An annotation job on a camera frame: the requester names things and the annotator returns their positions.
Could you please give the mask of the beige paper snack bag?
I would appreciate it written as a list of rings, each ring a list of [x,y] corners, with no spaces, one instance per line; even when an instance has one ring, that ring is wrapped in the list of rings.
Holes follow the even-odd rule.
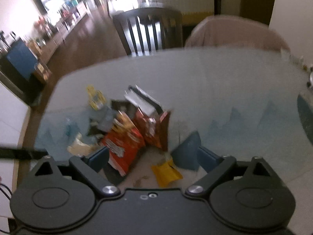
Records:
[[[97,144],[86,144],[81,141],[82,134],[78,133],[67,151],[74,156],[88,156],[93,153],[99,146]]]

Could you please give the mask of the dark red snack bag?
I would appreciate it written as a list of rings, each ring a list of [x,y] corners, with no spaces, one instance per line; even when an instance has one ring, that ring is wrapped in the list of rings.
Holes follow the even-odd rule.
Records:
[[[160,116],[148,116],[137,108],[133,123],[143,136],[145,143],[168,151],[168,129],[171,111],[164,111]]]

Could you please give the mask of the red chip bag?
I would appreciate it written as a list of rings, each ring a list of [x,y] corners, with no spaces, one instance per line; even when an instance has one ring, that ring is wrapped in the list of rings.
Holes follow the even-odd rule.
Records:
[[[142,134],[125,112],[119,111],[109,133],[101,140],[109,149],[109,164],[124,177],[145,147]]]

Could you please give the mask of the grey snack pouch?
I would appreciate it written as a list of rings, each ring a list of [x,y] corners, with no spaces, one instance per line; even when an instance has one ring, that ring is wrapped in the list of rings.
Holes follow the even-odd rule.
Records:
[[[90,126],[95,127],[102,132],[109,132],[113,126],[113,120],[117,116],[117,111],[108,106],[104,106],[101,110],[97,110],[89,118]]]

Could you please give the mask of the yellow minion snack packet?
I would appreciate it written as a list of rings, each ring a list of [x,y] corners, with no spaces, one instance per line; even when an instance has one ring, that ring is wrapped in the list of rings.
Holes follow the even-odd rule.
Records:
[[[100,90],[96,90],[93,85],[88,85],[86,91],[89,98],[89,105],[94,110],[100,110],[106,104],[106,98]]]

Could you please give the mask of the blue box on floor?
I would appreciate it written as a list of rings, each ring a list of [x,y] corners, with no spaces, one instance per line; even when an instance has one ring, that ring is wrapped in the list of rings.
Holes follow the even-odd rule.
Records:
[[[20,90],[30,86],[30,79],[38,60],[24,41],[19,38],[1,58],[1,72]]]

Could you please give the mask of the long tv cabinet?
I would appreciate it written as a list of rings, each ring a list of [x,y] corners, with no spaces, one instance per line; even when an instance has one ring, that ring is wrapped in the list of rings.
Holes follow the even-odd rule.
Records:
[[[58,28],[58,32],[54,34],[48,41],[46,41],[42,47],[36,45],[34,40],[26,41],[27,46],[41,63],[47,64],[58,47],[62,44],[65,44],[65,39],[67,36],[80,23],[80,21],[87,16],[87,14],[88,9],[78,9],[78,18],[76,18],[76,14],[73,13],[72,15],[74,19],[71,21],[72,24],[67,25],[64,22],[64,24]]]

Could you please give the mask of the dark wooden chair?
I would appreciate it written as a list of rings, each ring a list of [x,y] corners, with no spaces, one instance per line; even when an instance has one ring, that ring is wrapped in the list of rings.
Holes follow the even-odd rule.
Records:
[[[144,56],[159,50],[183,47],[183,17],[178,10],[148,6],[112,17],[128,56]]]

